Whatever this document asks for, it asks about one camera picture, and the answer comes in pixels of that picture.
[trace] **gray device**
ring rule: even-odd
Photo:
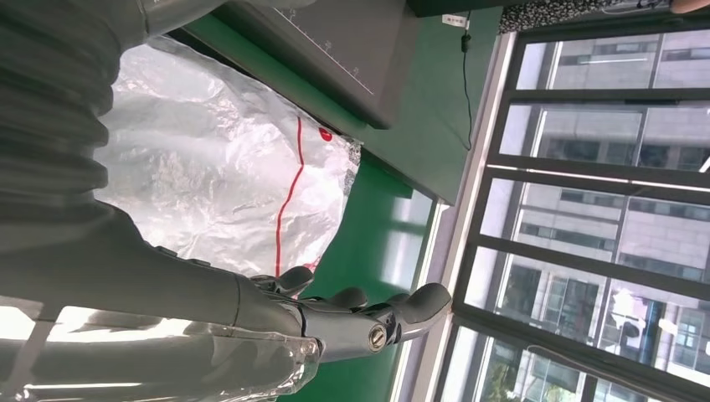
[[[93,150],[108,139],[96,116],[122,52],[222,2],[0,2],[0,317],[14,317],[0,322],[0,400],[226,400],[209,396],[278,388],[446,314],[438,284],[371,307],[352,289],[296,300],[310,271],[249,279],[182,260],[94,199],[107,175]]]

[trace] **electrical cable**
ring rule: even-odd
[[[466,108],[468,109],[468,134],[466,135],[467,142],[463,142],[463,146],[467,151],[471,150],[471,135],[473,131],[473,115],[471,114],[471,98],[468,95],[468,77],[466,73],[466,56],[468,55],[468,43],[471,41],[471,36],[468,34],[468,24],[471,21],[471,11],[466,15],[466,25],[464,26],[464,34],[461,36],[461,52],[464,54],[463,75],[464,75],[464,95],[466,96]]]

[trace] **transparent plastic sheet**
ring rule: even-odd
[[[35,322],[17,303],[3,309],[0,351],[17,344],[17,356]],[[34,363],[26,353],[0,367],[19,384],[10,395],[9,376],[0,379],[0,400],[274,400],[310,381],[320,358],[311,338],[81,307],[62,310],[48,334]]]
[[[110,143],[95,153],[109,186],[97,199],[182,258],[246,276],[315,267],[342,220],[359,144],[167,38],[126,52],[113,90],[101,118]]]

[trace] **metal screw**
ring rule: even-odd
[[[370,331],[370,349],[373,352],[379,352],[384,348],[384,344],[387,342],[387,334],[384,331],[384,327],[377,325],[373,327]]]

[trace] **building facade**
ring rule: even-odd
[[[518,89],[710,87],[710,31],[528,45]],[[710,105],[512,106],[502,152],[664,170],[710,165]],[[710,207],[530,183],[501,236],[639,271],[710,282]],[[496,311],[710,384],[710,306],[518,255],[504,261]],[[583,376],[495,341],[481,402],[574,402]],[[595,402],[647,398],[599,381]]]

